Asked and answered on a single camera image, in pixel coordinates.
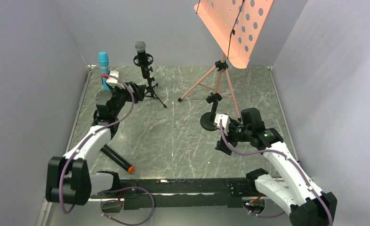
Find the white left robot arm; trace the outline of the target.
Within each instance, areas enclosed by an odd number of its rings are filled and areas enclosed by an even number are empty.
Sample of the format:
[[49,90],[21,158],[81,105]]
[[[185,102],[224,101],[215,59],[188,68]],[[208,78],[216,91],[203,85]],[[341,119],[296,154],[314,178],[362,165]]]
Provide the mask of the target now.
[[118,131],[118,114],[126,102],[137,103],[145,97],[145,85],[127,82],[96,95],[96,110],[87,135],[62,157],[48,162],[46,200],[63,204],[85,205],[98,193],[113,197],[121,188],[120,177],[114,171],[91,174],[90,166]]

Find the blue toy microphone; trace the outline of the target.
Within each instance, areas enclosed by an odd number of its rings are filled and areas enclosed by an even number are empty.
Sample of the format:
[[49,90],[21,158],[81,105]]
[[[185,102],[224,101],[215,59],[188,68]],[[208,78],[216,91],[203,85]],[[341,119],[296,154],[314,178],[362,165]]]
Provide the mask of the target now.
[[107,75],[110,74],[109,70],[109,57],[107,52],[101,51],[98,53],[98,62],[99,66],[101,68],[101,75],[102,75],[102,85],[104,87],[104,90],[110,90],[108,84],[106,83],[107,81]]

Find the black tripod shock-mount stand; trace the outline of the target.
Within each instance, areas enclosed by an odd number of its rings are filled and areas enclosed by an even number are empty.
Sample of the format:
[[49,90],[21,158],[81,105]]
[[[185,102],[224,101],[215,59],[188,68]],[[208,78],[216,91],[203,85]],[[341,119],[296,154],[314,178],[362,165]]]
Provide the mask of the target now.
[[[148,56],[148,63],[150,64],[149,65],[149,73],[150,73],[150,72],[153,72],[153,68],[151,67],[151,64],[153,63],[153,56],[150,54],[147,54],[147,56]],[[133,58],[133,63],[134,65],[140,67],[138,64],[137,55]],[[155,93],[155,88],[158,86],[158,83],[156,83],[155,85],[152,84],[152,82],[155,81],[155,78],[151,77],[150,75],[149,79],[146,79],[146,80],[147,80],[148,85],[146,86],[145,97],[157,99],[161,102],[164,108],[167,108],[167,106],[162,102],[162,100]]]

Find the black glitter microphone silver head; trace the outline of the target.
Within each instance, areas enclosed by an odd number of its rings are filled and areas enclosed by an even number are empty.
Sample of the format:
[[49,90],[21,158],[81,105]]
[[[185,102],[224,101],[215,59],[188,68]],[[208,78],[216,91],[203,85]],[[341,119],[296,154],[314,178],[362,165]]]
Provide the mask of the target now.
[[149,79],[149,63],[148,63],[148,56],[145,51],[146,44],[143,40],[137,40],[135,42],[135,48],[137,51],[137,60],[138,64],[141,67],[142,75],[144,79]]

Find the black microphone orange end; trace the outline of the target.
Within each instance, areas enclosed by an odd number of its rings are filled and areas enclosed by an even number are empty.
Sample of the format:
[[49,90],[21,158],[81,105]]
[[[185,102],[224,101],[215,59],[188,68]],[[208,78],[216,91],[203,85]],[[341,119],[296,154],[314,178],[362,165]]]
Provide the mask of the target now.
[[114,151],[108,145],[104,145],[101,149],[102,153],[104,153],[108,158],[113,160],[116,164],[122,167],[126,172],[132,174],[134,172],[135,167],[127,162],[123,157],[121,157],[116,151]]

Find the black round-base stand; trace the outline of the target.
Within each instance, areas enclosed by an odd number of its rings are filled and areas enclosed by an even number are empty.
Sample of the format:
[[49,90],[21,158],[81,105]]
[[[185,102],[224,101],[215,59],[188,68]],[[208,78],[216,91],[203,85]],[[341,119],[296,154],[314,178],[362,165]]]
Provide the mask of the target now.
[[218,107],[219,101],[223,98],[219,93],[211,92],[209,96],[207,96],[206,101],[208,104],[212,104],[211,111],[204,113],[200,118],[200,124],[202,128],[207,131],[215,131],[217,128],[214,125],[214,120],[216,116],[216,111]]

